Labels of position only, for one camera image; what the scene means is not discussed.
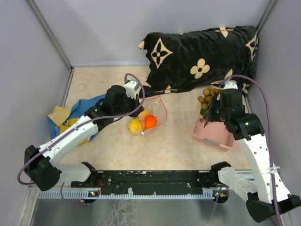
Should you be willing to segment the orange persimmon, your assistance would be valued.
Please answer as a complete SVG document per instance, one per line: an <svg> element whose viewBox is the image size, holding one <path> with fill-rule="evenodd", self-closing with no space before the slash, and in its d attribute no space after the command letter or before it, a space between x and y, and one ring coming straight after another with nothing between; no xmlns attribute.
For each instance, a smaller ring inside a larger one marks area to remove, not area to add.
<svg viewBox="0 0 301 226"><path fill-rule="evenodd" d="M144 129L151 129L156 127L157 118L154 115L146 115L144 117Z"/></svg>

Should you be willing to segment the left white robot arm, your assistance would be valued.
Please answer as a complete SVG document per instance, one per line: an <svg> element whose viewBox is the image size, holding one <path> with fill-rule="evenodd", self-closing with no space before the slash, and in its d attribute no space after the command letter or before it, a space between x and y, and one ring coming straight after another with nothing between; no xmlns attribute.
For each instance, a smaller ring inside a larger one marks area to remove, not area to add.
<svg viewBox="0 0 301 226"><path fill-rule="evenodd" d="M94 186L98 175L90 164L64 165L60 161L84 140L118 119L138 116L143 111L138 89L144 90L135 81L128 81L124 86L111 86L103 99L85 111L62 134L39 147L29 146L24 153L23 171L41 191L61 182L82 182L88 187Z"/></svg>

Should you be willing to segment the orange peach fruit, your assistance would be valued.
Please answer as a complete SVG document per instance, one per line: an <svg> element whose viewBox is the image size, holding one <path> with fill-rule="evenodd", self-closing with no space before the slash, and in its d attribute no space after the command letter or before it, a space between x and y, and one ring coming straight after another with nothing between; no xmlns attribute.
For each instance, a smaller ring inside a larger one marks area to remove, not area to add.
<svg viewBox="0 0 301 226"><path fill-rule="evenodd" d="M147 116L149 114L149 111L148 111L148 109L144 109L140 114L139 114L139 117L145 117L145 116Z"/></svg>

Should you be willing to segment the brown longan bunch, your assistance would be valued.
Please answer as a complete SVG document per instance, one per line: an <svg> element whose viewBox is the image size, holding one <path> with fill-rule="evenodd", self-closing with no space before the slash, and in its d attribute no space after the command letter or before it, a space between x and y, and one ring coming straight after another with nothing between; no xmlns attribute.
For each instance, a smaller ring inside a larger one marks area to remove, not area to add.
<svg viewBox="0 0 301 226"><path fill-rule="evenodd" d="M203 95L198 97L200 102L200 122L204 123L204 127L208 125L209 121L206 119L209 111L211 99L213 96L220 94L222 89L207 87L203 90Z"/></svg>

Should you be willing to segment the clear zip top bag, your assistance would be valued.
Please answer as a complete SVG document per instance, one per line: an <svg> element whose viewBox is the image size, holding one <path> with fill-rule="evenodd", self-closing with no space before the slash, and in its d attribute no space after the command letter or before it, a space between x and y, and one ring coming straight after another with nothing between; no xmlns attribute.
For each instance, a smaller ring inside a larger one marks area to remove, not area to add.
<svg viewBox="0 0 301 226"><path fill-rule="evenodd" d="M167 120L167 109L164 105L161 95L151 97L148 99L145 99L143 103L144 109L148 109L150 115L154 115L157 118L157 125L154 128L151 129L144 129L144 118L138 116L138 120L140 121L143 131L141 133L141 136L146 136L150 134L153 130L155 130L157 127L161 126L165 123Z"/></svg>

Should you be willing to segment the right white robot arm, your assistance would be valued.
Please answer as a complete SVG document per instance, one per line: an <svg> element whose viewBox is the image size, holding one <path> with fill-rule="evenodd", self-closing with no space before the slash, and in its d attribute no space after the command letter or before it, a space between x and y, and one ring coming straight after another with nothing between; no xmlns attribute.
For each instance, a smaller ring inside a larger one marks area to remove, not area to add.
<svg viewBox="0 0 301 226"><path fill-rule="evenodd" d="M260 223L301 205L301 199L286 188L270 157L264 128L258 116L245 113L237 88L223 88L211 100L207 121L222 122L243 149L254 182L238 174L226 163L215 165L210 181L227 185L245 203L252 219Z"/></svg>

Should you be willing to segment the yellow lemon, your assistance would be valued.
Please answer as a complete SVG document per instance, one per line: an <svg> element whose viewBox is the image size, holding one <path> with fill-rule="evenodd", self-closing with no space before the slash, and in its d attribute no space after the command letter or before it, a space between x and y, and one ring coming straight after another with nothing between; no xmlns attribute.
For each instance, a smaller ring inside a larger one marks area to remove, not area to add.
<svg viewBox="0 0 301 226"><path fill-rule="evenodd" d="M130 122L129 122L129 131L132 135L139 135L142 133L143 131L143 128L142 128L142 125L140 123L140 121L137 119L137 118L134 118L132 119Z"/></svg>

